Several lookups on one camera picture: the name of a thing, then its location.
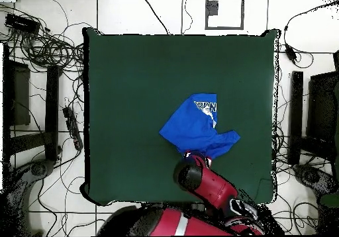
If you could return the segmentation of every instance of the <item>black connector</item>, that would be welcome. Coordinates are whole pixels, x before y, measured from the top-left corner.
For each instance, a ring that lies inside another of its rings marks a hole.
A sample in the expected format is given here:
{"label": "black connector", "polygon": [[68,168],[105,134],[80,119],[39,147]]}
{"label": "black connector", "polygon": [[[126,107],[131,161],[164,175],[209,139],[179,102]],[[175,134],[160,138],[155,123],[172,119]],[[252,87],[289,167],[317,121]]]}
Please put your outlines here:
{"label": "black connector", "polygon": [[38,22],[24,17],[15,16],[13,14],[7,14],[5,26],[28,34],[33,34],[35,36],[39,34],[40,28],[40,24]]}
{"label": "black connector", "polygon": [[293,63],[295,63],[295,60],[297,59],[297,55],[295,54],[294,50],[292,47],[290,47],[290,45],[285,44],[285,53],[286,56],[289,58],[290,61],[292,61]]}

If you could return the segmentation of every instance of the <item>green mat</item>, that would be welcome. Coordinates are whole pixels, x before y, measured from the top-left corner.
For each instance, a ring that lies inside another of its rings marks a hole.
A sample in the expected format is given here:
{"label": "green mat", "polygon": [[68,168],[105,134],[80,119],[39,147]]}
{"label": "green mat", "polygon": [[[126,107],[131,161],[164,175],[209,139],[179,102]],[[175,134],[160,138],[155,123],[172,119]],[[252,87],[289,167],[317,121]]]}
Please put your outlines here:
{"label": "green mat", "polygon": [[216,129],[235,130],[241,139],[213,161],[213,170],[259,203],[273,199],[276,30],[263,36],[142,36],[88,28],[83,35],[89,60],[86,198],[101,205],[198,201],[173,182],[180,155],[159,131],[190,95],[216,93]]}

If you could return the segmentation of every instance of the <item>cable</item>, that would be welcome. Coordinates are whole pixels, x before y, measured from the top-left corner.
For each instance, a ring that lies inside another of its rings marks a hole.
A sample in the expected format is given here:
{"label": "cable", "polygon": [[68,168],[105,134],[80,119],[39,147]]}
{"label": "cable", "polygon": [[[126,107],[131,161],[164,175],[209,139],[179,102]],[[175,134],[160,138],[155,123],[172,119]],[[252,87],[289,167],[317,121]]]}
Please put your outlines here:
{"label": "cable", "polygon": [[[291,208],[291,205],[286,201],[286,199],[284,199],[280,194],[277,194],[277,196],[279,196],[281,199],[283,199],[285,202],[286,202],[286,204],[287,204],[287,206],[289,207],[289,216],[290,216],[290,219],[291,219],[291,217],[292,217],[292,208]],[[285,231],[285,233],[286,232],[290,232],[291,230],[292,230],[292,228],[293,228],[293,223],[292,223],[292,220],[291,220],[291,228],[289,229],[289,230],[286,230]]]}
{"label": "cable", "polygon": [[66,22],[67,22],[67,26],[68,26],[68,18],[67,18],[67,15],[66,15],[66,12],[64,11],[64,8],[61,6],[60,3],[58,3],[56,0],[53,0],[54,2],[56,2],[57,4],[59,4],[60,8],[62,9],[62,11],[64,12],[65,14],[65,18],[66,18]]}
{"label": "cable", "polygon": [[61,179],[61,182],[62,182],[62,184],[64,185],[64,187],[65,187],[65,189],[67,190],[67,191],[69,191],[69,192],[71,192],[71,193],[73,193],[73,194],[80,194],[80,193],[74,193],[73,191],[70,191],[68,188],[69,187],[66,187],[66,185],[65,185],[65,183],[64,183],[64,180],[62,179],[62,174],[61,174],[61,166],[62,166],[62,164],[61,164],[61,161],[62,161],[62,154],[61,154],[61,158],[60,158],[60,165],[59,165],[59,167],[60,167],[60,179]]}
{"label": "cable", "polygon": [[153,7],[151,6],[151,4],[148,2],[148,0],[145,0],[145,2],[148,4],[148,6],[151,8],[153,14],[156,16],[157,20],[162,24],[162,26],[164,27],[165,31],[166,31],[166,34],[169,34],[168,33],[168,30],[167,28],[165,27],[165,25],[163,24],[163,22],[159,19],[159,17],[157,16],[156,12],[153,10]]}
{"label": "cable", "polygon": [[62,216],[62,219],[61,219],[61,227],[59,228],[59,230],[56,232],[56,233],[54,233],[51,237],[55,237],[55,235],[57,235],[60,231],[61,231],[61,229],[64,229],[64,226],[65,226],[65,224],[66,223],[62,223],[62,221],[63,221],[63,219],[65,218],[65,222],[67,221],[67,219],[68,219],[68,216],[65,214],[64,216]]}
{"label": "cable", "polygon": [[42,96],[41,96],[41,94],[34,94],[34,95],[30,95],[29,97],[31,98],[31,97],[35,97],[35,96],[39,96],[44,102],[46,102],[46,100],[44,99],[44,98],[42,98]]}
{"label": "cable", "polygon": [[192,18],[192,16],[191,16],[191,15],[187,12],[187,10],[186,10],[186,3],[187,3],[187,0],[185,0],[185,6],[184,6],[184,9],[185,9],[185,12],[189,15],[189,18],[191,18],[191,24],[189,25],[189,28],[187,28],[187,29],[185,29],[185,30],[183,31],[182,34],[185,34],[185,32],[186,32],[187,30],[189,30],[189,29],[191,28],[192,24],[193,24],[193,18]]}
{"label": "cable", "polygon": [[[320,9],[320,8],[324,8],[324,7],[327,7],[327,6],[332,6],[332,5],[338,5],[339,4],[339,0],[334,0],[333,2],[331,3],[326,3],[326,4],[323,4],[323,5],[319,5],[319,6],[316,6],[316,7],[313,7],[312,9],[309,9],[305,12],[302,12],[302,13],[299,13],[299,14],[296,14],[295,16],[293,16],[292,18],[289,19],[289,21],[287,22],[285,28],[284,28],[284,34],[283,34],[283,40],[284,40],[284,43],[288,46],[290,46],[287,42],[286,42],[286,32],[287,32],[287,29],[288,29],[288,26],[289,26],[289,23],[295,18],[295,17],[298,17],[298,16],[301,16],[303,14],[307,14],[309,12],[312,12],[314,10],[317,10],[317,9]],[[292,47],[290,46],[292,49],[298,51],[298,52],[302,52],[302,53],[308,53],[306,51],[302,51],[302,50],[299,50],[299,49],[296,49],[295,47]]]}
{"label": "cable", "polygon": [[[301,68],[301,69],[306,69],[306,68],[309,68],[313,62],[314,62],[314,56],[311,52],[306,52],[306,51],[302,51],[302,50],[298,50],[294,47],[292,47],[291,45],[289,45],[287,42],[286,42],[286,32],[287,32],[287,29],[288,29],[288,26],[289,26],[289,23],[295,18],[295,17],[298,17],[298,16],[301,16],[303,14],[307,14],[309,12],[312,12],[312,11],[315,11],[317,9],[320,9],[320,8],[324,8],[324,7],[327,7],[327,6],[331,6],[331,5],[338,5],[339,4],[339,0],[334,0],[333,2],[331,3],[326,3],[326,4],[323,4],[323,5],[319,5],[317,7],[313,7],[312,9],[309,9],[308,11],[305,11],[305,12],[302,12],[302,13],[299,13],[299,14],[296,14],[295,16],[293,16],[292,18],[289,19],[289,21],[287,22],[285,28],[284,28],[284,33],[283,33],[283,39],[284,39],[284,45],[285,45],[285,53],[287,55],[287,57],[289,58],[289,60],[291,60],[295,66],[297,66],[298,68]],[[296,52],[297,51],[297,54],[299,54],[300,56],[300,60],[298,61],[297,60],[297,56],[296,56]],[[302,54],[308,54],[311,56],[312,60],[311,60],[311,63],[308,65],[308,66],[305,66],[305,67],[302,67],[302,66],[299,66],[297,63],[299,63],[301,61],[301,53]]]}
{"label": "cable", "polygon": [[53,229],[53,227],[54,227],[55,224],[56,224],[56,221],[57,221],[57,219],[58,219],[58,216],[56,215],[55,212],[53,212],[52,210],[50,210],[49,208],[47,208],[45,205],[42,204],[42,202],[41,202],[41,200],[40,200],[40,194],[41,194],[41,191],[42,191],[42,188],[43,188],[43,187],[44,187],[44,180],[42,180],[42,185],[41,185],[40,191],[39,191],[39,193],[38,193],[38,202],[40,203],[40,205],[41,205],[42,207],[44,207],[44,209],[46,209],[47,211],[51,212],[51,213],[55,216],[55,218],[56,218],[55,221],[54,221],[54,223],[53,223],[53,225],[50,227],[49,231],[48,231],[47,234],[46,234],[46,237],[48,237],[49,233],[51,232],[51,230]]}
{"label": "cable", "polygon": [[[74,179],[72,179],[72,181],[70,182],[70,184],[69,184],[68,187],[66,188],[67,191],[66,191],[66,195],[65,195],[65,214],[64,214],[64,216],[66,216],[66,200],[67,200],[67,194],[68,194],[68,191],[71,192],[71,193],[73,193],[73,191],[70,191],[70,186],[71,186],[71,184],[72,184],[76,179],[79,179],[79,178],[84,178],[84,179],[85,179],[85,177],[82,177],[82,176],[75,177]],[[65,229],[63,229],[63,231],[64,231],[64,234],[65,234],[65,237],[66,237],[66,236],[68,237],[67,232],[66,232],[66,231],[67,231],[66,222],[67,222],[67,220],[65,220]]]}
{"label": "cable", "polygon": [[42,139],[43,139],[43,141],[44,141],[44,144],[47,145],[46,140],[45,140],[45,136],[44,136],[44,134],[42,133],[42,131],[41,131],[41,129],[40,129],[40,126],[39,126],[38,122],[36,121],[35,116],[34,116],[34,115],[32,114],[32,112],[30,111],[30,109],[29,109],[28,107],[26,107],[25,105],[23,105],[22,103],[18,102],[18,101],[14,101],[14,102],[15,102],[16,104],[18,104],[18,105],[24,107],[26,110],[29,111],[30,115],[32,115],[32,117],[33,117],[33,119],[34,119],[34,121],[35,121],[36,126],[37,126],[38,129],[39,129],[39,132],[40,132],[40,134],[41,134],[41,136],[42,136]]}
{"label": "cable", "polygon": [[[74,159],[76,159],[78,156],[79,156],[79,154],[80,154],[80,152],[77,152],[77,154],[72,158],[72,159],[70,159],[70,160],[68,160],[68,161],[66,161],[66,162],[64,162],[64,163],[62,163],[61,165],[64,165],[64,164],[66,164],[66,163],[68,163],[68,162],[71,162],[71,161],[73,161]],[[66,170],[62,173],[62,175],[64,175],[65,174],[65,172],[68,170],[68,168],[71,166],[71,164],[69,164],[69,166],[66,168]],[[43,196],[43,194],[45,194],[53,185],[55,185],[56,184],[56,182],[57,181],[59,181],[59,179],[60,178],[58,178],[49,188],[47,188],[47,190],[45,190],[40,196]],[[28,207],[30,207],[30,206],[32,206],[32,204],[35,202],[35,201],[37,201],[38,199],[35,199]]]}
{"label": "cable", "polygon": [[77,226],[74,226],[74,227],[70,230],[70,232],[67,234],[67,237],[70,237],[70,234],[72,233],[73,229],[75,229],[75,228],[81,228],[81,227],[84,227],[84,226],[89,226],[89,225],[94,224],[94,223],[96,223],[96,222],[98,222],[98,221],[105,222],[106,220],[103,220],[102,218],[98,218],[97,220],[95,220],[95,221],[93,221],[93,222],[90,222],[89,224],[79,224],[79,225],[77,225]]}
{"label": "cable", "polygon": [[[300,203],[298,203],[297,205],[294,206],[293,212],[292,212],[292,215],[293,215],[293,221],[294,221],[294,224],[295,224],[295,228],[297,229],[297,232],[298,232],[300,235],[302,235],[302,234],[301,234],[301,232],[300,232],[300,230],[299,230],[299,227],[302,227],[302,228],[303,228],[304,226],[299,226],[299,225],[297,224],[297,219],[295,218],[295,209],[297,209],[297,207],[299,207],[300,205],[304,205],[304,204],[310,205],[310,206],[312,206],[313,208],[315,208],[315,209],[318,211],[318,207],[314,206],[312,203],[309,203],[309,202],[300,202]],[[310,219],[313,220],[313,222],[314,222],[314,219],[312,219],[310,216],[307,216],[308,222],[309,222]],[[314,223],[313,223],[313,224],[307,223],[307,224],[308,224],[309,226],[313,227],[314,229],[316,228],[316,227],[314,226]]]}

